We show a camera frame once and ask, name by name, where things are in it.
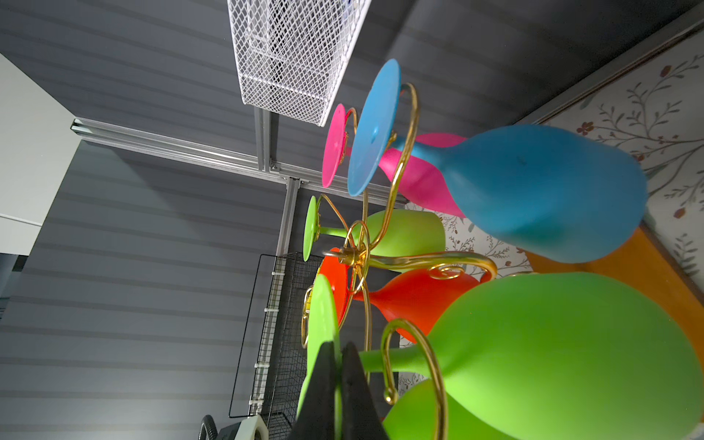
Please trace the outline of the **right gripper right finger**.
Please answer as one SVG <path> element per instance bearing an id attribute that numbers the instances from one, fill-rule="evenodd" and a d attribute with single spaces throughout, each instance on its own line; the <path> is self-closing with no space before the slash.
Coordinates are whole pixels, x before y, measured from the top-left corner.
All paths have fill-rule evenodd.
<path id="1" fill-rule="evenodd" d="M 349 342 L 342 350 L 342 438 L 389 440 L 381 423 L 357 347 Z"/>

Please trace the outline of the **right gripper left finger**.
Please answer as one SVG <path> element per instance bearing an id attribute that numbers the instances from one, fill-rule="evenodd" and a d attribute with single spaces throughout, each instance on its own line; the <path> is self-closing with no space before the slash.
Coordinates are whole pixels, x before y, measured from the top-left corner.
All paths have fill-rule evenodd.
<path id="1" fill-rule="evenodd" d="M 301 412 L 289 440 L 334 439 L 337 363 L 332 341 L 320 346 Z"/>

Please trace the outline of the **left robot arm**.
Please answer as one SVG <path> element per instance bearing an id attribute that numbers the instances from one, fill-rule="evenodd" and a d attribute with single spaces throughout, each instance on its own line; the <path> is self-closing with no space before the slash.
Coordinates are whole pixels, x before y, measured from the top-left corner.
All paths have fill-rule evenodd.
<path id="1" fill-rule="evenodd" d="M 198 440 L 269 440 L 269 430 L 259 415 L 243 419 L 218 430 L 210 414 L 203 417 Z"/>

